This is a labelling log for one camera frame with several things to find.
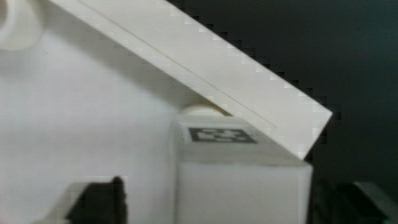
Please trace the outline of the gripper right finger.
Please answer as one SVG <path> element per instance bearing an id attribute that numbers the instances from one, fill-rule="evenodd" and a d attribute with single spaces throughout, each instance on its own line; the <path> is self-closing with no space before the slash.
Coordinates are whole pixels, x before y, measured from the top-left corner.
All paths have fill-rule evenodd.
<path id="1" fill-rule="evenodd" d="M 398 224 L 398 203 L 373 182 L 314 184 L 312 224 Z"/>

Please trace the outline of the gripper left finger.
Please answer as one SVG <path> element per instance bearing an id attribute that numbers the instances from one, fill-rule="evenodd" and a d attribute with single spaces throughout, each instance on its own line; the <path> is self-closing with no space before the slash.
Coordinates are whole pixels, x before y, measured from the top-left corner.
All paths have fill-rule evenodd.
<path id="1" fill-rule="evenodd" d="M 72 183 L 37 224 L 127 224 L 124 181 Z"/>

